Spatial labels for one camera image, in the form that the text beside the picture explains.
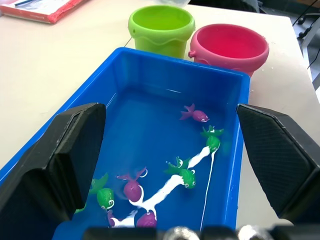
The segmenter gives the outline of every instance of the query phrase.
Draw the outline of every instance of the floor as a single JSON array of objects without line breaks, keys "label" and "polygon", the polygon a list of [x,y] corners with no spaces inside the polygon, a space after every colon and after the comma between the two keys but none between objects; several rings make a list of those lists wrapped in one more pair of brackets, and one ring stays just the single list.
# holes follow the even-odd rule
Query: floor
[{"label": "floor", "polygon": [[[280,10],[274,10],[274,9],[266,8],[266,7],[264,7],[263,10],[267,14],[287,16],[291,19],[292,23],[294,23],[294,21],[299,17],[298,14],[280,11]],[[298,37],[299,33],[304,32],[308,27],[310,27],[311,23],[314,20],[315,20],[314,18],[307,18],[302,25],[298,25],[298,23],[296,23],[293,26],[293,29],[294,29],[296,36]],[[310,63],[316,58],[316,55],[317,55],[319,49],[320,49],[320,30],[317,32],[316,36],[312,39],[311,43],[308,46],[308,56],[309,56]],[[310,66],[310,70],[311,70],[311,76],[312,76],[312,80],[313,80],[320,73],[320,55],[315,60],[315,62]],[[320,102],[320,87],[315,91],[315,93],[316,93],[318,100]]]}]

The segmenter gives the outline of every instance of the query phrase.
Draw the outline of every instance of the water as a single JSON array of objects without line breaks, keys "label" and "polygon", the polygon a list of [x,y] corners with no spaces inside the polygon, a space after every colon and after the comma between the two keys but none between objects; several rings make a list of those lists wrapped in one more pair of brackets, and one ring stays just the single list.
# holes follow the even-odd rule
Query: water
[{"label": "water", "polygon": [[[130,213],[134,213],[129,219],[129,224],[133,222],[136,224],[155,201],[149,205],[146,203],[150,203],[150,199],[155,199],[152,196],[172,178],[171,175],[164,173],[168,168],[166,161],[175,163],[176,157],[185,160],[202,151],[207,153],[203,150],[206,139],[200,134],[202,127],[206,129],[209,125],[217,129],[224,127],[223,112],[206,105],[205,102],[181,99],[189,98],[181,97],[179,93],[172,91],[161,93],[159,96],[128,89],[123,94],[117,95],[108,106],[104,138],[93,177],[100,179],[108,173],[109,178],[105,188],[114,191],[115,204],[112,210],[116,219],[126,219]],[[209,116],[208,122],[196,122],[192,118],[179,120],[184,105],[190,106],[192,103],[195,104],[196,110],[201,110]],[[181,184],[170,185],[170,188],[166,188],[166,193],[170,194],[155,204],[158,229],[167,230],[174,226],[200,229],[212,160],[207,156],[200,162],[198,157],[194,161],[196,163],[192,163],[190,169],[195,170],[195,188],[187,189]],[[136,213],[137,207],[123,194],[127,181],[117,179],[116,176],[129,173],[134,178],[144,167],[147,167],[148,174],[137,181],[143,187],[145,208],[142,206]],[[72,221],[60,224],[53,239],[80,240],[88,227],[99,226],[109,226],[107,213],[100,208],[97,197],[91,194],[87,198],[86,208],[75,214]]]}]

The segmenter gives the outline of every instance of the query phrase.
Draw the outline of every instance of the cable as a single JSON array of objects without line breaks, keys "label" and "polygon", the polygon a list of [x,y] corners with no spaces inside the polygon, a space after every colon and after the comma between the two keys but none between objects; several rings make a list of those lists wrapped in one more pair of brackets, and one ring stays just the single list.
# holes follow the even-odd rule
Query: cable
[{"label": "cable", "polygon": [[294,26],[298,20],[309,10],[309,8],[311,8],[318,0],[315,0],[313,3],[311,3],[307,8],[306,10],[304,10],[303,13],[301,13],[301,15],[294,21],[294,23],[292,24],[292,26]]},{"label": "cable", "polygon": [[319,50],[318,50],[318,52],[317,52],[317,54],[316,54],[316,56],[315,56],[315,59],[310,63],[310,65],[308,66],[307,69],[309,69],[310,66],[317,60],[317,57],[318,57],[319,53],[320,53],[320,48],[319,48]]}]

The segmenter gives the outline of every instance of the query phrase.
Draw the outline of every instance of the white table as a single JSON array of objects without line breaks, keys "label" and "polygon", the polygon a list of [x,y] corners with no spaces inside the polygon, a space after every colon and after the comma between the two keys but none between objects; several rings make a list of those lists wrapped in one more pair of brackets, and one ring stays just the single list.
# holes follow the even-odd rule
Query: white table
[{"label": "white table", "polygon": [[[150,3],[92,0],[56,25],[0,18],[0,168],[115,48],[128,42],[130,13]],[[265,36],[270,54],[252,76],[249,103],[290,115],[320,144],[320,106],[289,18],[193,5],[185,9],[197,28],[229,23]],[[133,48],[134,41],[127,46]],[[237,225],[286,222],[270,207],[245,151],[242,162]]]}]

